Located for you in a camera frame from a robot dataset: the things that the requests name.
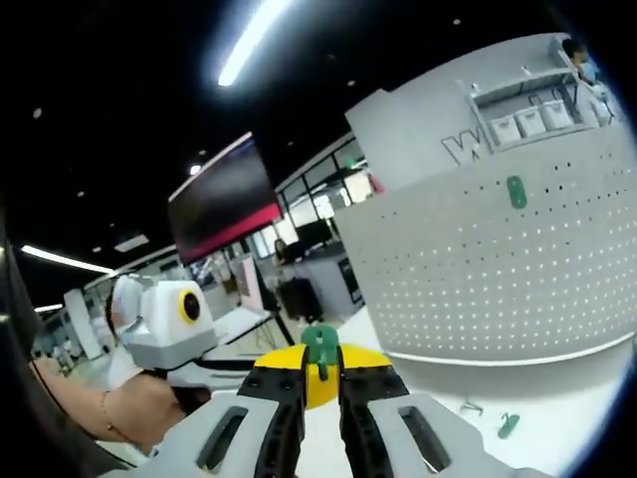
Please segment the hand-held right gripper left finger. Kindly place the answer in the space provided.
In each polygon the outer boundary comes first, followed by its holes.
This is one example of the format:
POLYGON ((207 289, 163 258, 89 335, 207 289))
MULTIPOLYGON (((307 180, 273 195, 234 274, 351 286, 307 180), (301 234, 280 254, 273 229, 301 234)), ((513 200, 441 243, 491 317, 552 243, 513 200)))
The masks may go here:
POLYGON ((293 477, 305 438, 305 345, 267 353, 235 394, 178 423, 158 454, 160 477, 293 477))

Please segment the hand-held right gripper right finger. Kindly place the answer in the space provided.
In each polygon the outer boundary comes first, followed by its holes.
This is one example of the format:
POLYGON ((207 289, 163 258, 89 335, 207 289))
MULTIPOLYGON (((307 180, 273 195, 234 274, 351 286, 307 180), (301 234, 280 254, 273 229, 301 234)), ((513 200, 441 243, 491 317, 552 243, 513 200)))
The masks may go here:
POLYGON ((489 477, 480 437, 411 393, 389 358, 360 346, 338 348, 340 436, 355 477, 489 477))

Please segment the person's left hand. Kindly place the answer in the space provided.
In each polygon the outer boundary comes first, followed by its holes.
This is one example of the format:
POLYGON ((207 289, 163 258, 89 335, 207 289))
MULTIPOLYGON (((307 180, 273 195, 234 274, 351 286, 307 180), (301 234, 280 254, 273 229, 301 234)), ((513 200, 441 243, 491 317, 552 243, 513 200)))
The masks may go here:
POLYGON ((105 441, 130 444, 148 454, 168 430, 185 418, 188 405, 211 398, 205 388, 173 388, 165 379, 140 373, 101 398, 105 441))

